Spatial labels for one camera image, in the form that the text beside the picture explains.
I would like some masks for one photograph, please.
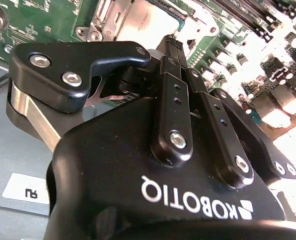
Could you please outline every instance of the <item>white label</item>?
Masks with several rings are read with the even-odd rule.
[[[46,180],[19,173],[11,175],[2,196],[7,199],[49,204]]]
[[[193,214],[203,213],[208,218],[217,219],[241,219],[251,220],[253,218],[252,213],[254,212],[253,204],[249,200],[240,200],[241,206],[222,202],[218,199],[211,200],[207,196],[198,197],[195,193],[186,191],[181,195],[178,188],[173,187],[173,194],[169,195],[171,188],[164,184],[162,188],[154,180],[149,179],[146,176],[141,176],[144,182],[141,185],[142,196],[150,203],[158,203],[163,198],[163,205],[168,208],[177,210],[188,210]],[[154,187],[156,195],[150,196],[147,192],[147,187]],[[191,198],[194,203],[189,205],[188,198]]]

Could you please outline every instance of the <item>robotiq logo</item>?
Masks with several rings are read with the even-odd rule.
[[[240,200],[241,206],[236,207],[233,204],[222,202],[217,199],[211,200],[207,196],[201,196],[199,198],[191,191],[186,191],[182,196],[180,196],[178,193],[178,188],[176,187],[172,189],[173,194],[171,194],[170,199],[168,186],[166,184],[163,184],[161,188],[161,186],[154,180],[151,180],[144,175],[141,176],[141,178],[143,179],[141,193],[143,197],[150,203],[158,203],[159,201],[163,200],[163,205],[166,207],[178,210],[186,209],[194,214],[198,214],[200,211],[202,211],[203,214],[209,218],[241,218],[244,220],[251,220],[253,218],[253,204],[249,200]]]

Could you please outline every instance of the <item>gray surface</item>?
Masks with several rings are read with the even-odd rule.
[[[47,218],[0,209],[0,240],[42,240]]]
[[[44,179],[52,153],[41,141],[11,124],[6,115],[6,91],[6,87],[0,90],[0,240],[38,240],[45,230],[49,206],[4,198],[2,194],[12,173]],[[96,108],[89,107],[84,111],[84,118],[90,119],[111,108],[103,103]],[[31,234],[22,234],[27,229]]]

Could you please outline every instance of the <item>screw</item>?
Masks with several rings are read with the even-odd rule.
[[[78,34],[79,36],[83,36],[83,35],[85,35],[85,31],[82,30],[82,29],[80,29],[80,28],[78,28],[78,29],[77,29],[77,34]]]
[[[177,131],[173,131],[170,134],[170,141],[178,149],[184,149],[187,145],[185,138]]]
[[[226,95],[225,92],[220,91],[219,94],[220,94],[220,96],[221,96],[222,98],[224,98],[224,99],[227,98],[227,95]]]
[[[136,50],[137,50],[137,52],[140,53],[141,55],[146,55],[146,52],[145,52],[145,50],[144,50],[142,47],[137,46],[137,47],[136,47]]]
[[[168,61],[169,61],[172,65],[177,65],[176,61],[175,61],[172,57],[168,57]]]
[[[250,168],[248,163],[241,156],[237,155],[234,158],[238,168],[240,168],[245,174],[249,172]]]
[[[29,60],[32,65],[43,69],[49,67],[51,64],[50,59],[48,57],[39,54],[32,55],[29,58]]]
[[[296,176],[296,169],[293,166],[291,166],[289,163],[287,163],[286,167],[293,176]]]
[[[281,173],[282,175],[286,174],[286,170],[284,169],[284,167],[279,163],[279,162],[275,162],[274,166],[276,167],[276,169],[278,170],[279,173]]]
[[[9,46],[9,45],[6,45],[6,46],[4,46],[4,51],[7,53],[7,54],[10,54],[10,52],[12,51],[12,47],[11,46]]]
[[[210,28],[210,32],[213,34],[214,32],[216,32],[217,28],[216,27],[212,27]]]
[[[68,71],[62,75],[62,80],[64,83],[72,87],[79,87],[82,84],[82,78],[71,71]]]
[[[93,41],[102,41],[103,40],[103,36],[100,32],[98,31],[93,31],[91,34],[90,34],[90,38],[91,40]]]
[[[198,77],[199,77],[199,73],[198,73],[195,69],[192,69],[192,70],[191,70],[191,73],[192,73],[192,75],[193,75],[195,78],[198,78]]]

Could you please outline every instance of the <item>green circuit board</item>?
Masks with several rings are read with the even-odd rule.
[[[5,47],[21,43],[80,42],[76,26],[87,26],[97,0],[0,0],[8,16],[0,32],[0,60],[8,62]]]

